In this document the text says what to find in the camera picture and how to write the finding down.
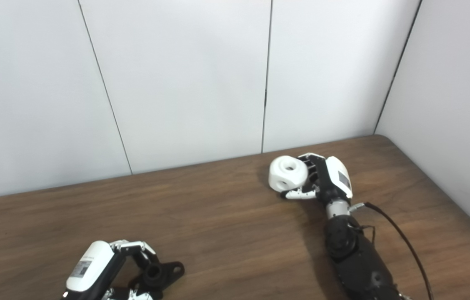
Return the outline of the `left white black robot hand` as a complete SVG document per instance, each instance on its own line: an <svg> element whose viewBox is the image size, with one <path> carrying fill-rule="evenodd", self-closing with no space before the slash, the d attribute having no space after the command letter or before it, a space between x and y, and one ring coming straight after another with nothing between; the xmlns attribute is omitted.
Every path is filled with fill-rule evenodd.
<svg viewBox="0 0 470 300"><path fill-rule="evenodd" d="M128 257L134 258L142 270L159 262L156 252L144 241L94 241L67 278L62 300L162 299L162 292L111 286Z"/></svg>

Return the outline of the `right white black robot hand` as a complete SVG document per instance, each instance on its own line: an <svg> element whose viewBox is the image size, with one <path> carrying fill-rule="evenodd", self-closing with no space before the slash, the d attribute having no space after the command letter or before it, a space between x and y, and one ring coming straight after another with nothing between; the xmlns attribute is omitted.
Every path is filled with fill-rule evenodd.
<svg viewBox="0 0 470 300"><path fill-rule="evenodd" d="M280 193L283 199L317 199L323 205L336 200L351 204L353 188L345 165L336 157L317 155L308 152L297 157L308 169L306 183L302 187Z"/></svg>

